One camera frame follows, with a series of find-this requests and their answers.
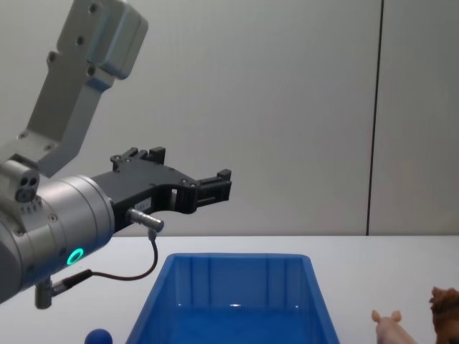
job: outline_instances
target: green led ring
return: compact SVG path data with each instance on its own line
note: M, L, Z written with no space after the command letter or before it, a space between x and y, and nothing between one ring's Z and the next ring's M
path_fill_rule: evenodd
M76 262L78 262L81 257L83 257L83 254L85 253L85 251L83 251L83 249L79 248L79 249L76 249L75 251L73 251L70 256L68 257L67 259L67 265L72 265Z

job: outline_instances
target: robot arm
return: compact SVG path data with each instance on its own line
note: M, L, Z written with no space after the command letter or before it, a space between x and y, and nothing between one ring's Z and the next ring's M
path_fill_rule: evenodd
M0 303L133 222L160 231L155 211L191 214L229 199L229 170L195 180L164 165L164 148L113 156L112 171L94 178L39 184L78 154L102 92L130 74L147 29L121 0L74 0L27 129L0 149Z

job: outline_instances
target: white wall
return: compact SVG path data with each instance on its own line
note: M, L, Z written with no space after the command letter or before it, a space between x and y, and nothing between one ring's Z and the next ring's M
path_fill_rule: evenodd
M458 15L385 1L370 234L459 234Z
M192 177L234 176L230 202L158 214L164 234L365 233L380 1L131 3L150 24L141 55L58 176L163 145ZM0 143L26 125L70 4L0 3Z

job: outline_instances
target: silver cylindrical joint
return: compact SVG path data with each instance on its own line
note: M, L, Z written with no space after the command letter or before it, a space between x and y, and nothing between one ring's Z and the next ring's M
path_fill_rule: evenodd
M113 235L110 199L91 179L48 183L22 209L0 211L0 303L103 247Z
M127 217L130 221L154 229L157 232L160 232L164 228L164 221L156 219L139 210L129 209Z

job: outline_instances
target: blue ball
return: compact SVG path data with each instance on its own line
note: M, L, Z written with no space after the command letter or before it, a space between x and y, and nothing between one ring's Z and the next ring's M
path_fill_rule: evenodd
M85 344L113 344L113 339L108 331L99 328L87 335Z

